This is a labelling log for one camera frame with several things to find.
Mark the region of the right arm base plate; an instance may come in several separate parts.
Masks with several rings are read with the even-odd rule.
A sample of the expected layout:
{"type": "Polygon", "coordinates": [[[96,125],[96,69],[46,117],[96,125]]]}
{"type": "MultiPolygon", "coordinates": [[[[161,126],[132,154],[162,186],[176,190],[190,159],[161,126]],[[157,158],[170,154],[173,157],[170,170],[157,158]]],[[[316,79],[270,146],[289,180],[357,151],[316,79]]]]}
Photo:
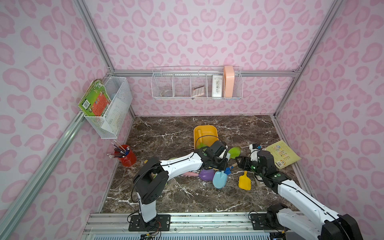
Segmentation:
{"type": "Polygon", "coordinates": [[[283,230],[283,227],[272,219],[269,213],[258,213],[252,211],[248,214],[248,218],[252,223],[253,230],[283,230]]]}

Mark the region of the green shovel yellow handle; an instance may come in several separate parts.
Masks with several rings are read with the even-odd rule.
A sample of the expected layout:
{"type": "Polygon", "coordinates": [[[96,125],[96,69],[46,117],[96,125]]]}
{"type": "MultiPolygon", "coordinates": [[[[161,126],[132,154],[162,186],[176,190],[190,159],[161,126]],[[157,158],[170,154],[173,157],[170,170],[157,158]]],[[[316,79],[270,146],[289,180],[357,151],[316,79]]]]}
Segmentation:
{"type": "Polygon", "coordinates": [[[230,159],[236,159],[237,157],[240,156],[242,153],[241,147],[233,147],[228,150],[228,154],[230,155],[230,159]]]}

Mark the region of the purple shovel pink handle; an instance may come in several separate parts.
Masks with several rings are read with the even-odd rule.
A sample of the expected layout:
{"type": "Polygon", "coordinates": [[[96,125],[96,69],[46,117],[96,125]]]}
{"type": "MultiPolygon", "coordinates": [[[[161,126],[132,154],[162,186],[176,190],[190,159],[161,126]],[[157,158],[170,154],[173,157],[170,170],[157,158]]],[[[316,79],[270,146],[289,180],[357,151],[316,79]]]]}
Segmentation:
{"type": "Polygon", "coordinates": [[[212,181],[215,175],[215,170],[209,169],[209,170],[201,170],[199,173],[193,173],[193,172],[186,172],[183,174],[183,176],[186,177],[199,177],[203,181],[212,181]]]}

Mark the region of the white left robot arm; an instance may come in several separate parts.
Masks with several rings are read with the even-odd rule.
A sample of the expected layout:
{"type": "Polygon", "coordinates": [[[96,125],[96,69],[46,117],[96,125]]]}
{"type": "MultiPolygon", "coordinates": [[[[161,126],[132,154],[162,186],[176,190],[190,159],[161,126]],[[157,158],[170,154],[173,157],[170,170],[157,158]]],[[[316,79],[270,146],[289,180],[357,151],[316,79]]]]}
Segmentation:
{"type": "Polygon", "coordinates": [[[133,190],[139,201],[139,216],[145,224],[157,218],[156,201],[169,180],[187,172],[226,169],[230,153],[225,143],[217,140],[210,147],[202,147],[173,160],[151,158],[133,178],[133,190]]]}

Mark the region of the blue shovel wooden handle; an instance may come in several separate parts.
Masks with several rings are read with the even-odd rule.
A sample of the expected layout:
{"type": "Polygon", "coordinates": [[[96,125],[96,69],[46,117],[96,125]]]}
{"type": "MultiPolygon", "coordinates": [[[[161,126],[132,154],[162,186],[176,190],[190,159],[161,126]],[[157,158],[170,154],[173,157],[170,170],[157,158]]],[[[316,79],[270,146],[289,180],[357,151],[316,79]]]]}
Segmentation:
{"type": "Polygon", "coordinates": [[[227,168],[225,169],[224,173],[227,174],[227,175],[230,175],[230,174],[232,173],[232,169],[235,168],[235,167],[237,167],[237,166],[238,166],[238,164],[235,163],[235,164],[233,164],[233,165],[227,167],[227,168]]]}

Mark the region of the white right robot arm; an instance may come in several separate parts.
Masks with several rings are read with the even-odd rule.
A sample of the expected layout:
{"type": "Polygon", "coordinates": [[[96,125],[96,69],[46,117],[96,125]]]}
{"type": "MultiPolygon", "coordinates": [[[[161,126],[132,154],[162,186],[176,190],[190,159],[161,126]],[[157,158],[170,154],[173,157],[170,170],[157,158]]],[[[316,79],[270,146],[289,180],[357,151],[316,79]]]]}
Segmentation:
{"type": "Polygon", "coordinates": [[[273,155],[265,150],[252,150],[245,169],[261,177],[266,187],[280,195],[302,214],[294,213],[284,204],[268,207],[265,224],[273,229],[283,227],[305,240],[361,240],[358,222],[350,215],[331,210],[289,176],[280,172],[273,155]]]}

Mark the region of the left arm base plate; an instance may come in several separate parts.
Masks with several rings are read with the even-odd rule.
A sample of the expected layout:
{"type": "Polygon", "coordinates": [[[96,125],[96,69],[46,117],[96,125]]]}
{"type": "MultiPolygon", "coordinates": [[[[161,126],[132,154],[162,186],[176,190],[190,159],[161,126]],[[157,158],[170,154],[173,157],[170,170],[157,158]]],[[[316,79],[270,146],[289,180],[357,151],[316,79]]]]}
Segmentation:
{"type": "Polygon", "coordinates": [[[151,232],[160,230],[167,232],[170,230],[171,215],[160,214],[148,223],[144,222],[140,215],[132,215],[127,218],[130,232],[151,232]]]}

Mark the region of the light blue shovel white handle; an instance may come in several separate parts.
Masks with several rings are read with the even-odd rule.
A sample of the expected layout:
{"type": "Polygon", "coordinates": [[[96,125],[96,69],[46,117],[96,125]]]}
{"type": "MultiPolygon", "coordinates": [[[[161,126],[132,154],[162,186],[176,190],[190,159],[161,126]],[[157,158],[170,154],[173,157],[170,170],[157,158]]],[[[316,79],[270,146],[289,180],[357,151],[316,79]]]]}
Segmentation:
{"type": "Polygon", "coordinates": [[[222,189],[227,183],[228,175],[224,171],[217,171],[213,177],[213,185],[216,189],[222,189]]]}

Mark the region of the green leaf shovel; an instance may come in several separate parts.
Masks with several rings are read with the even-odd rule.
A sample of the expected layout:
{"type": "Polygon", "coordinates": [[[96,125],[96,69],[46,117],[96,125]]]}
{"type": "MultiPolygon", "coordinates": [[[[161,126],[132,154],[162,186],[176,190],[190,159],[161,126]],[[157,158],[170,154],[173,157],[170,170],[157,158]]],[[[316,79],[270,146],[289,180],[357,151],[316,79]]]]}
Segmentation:
{"type": "Polygon", "coordinates": [[[207,145],[205,145],[204,143],[201,143],[197,146],[197,149],[202,149],[202,148],[206,148],[207,145]]]}

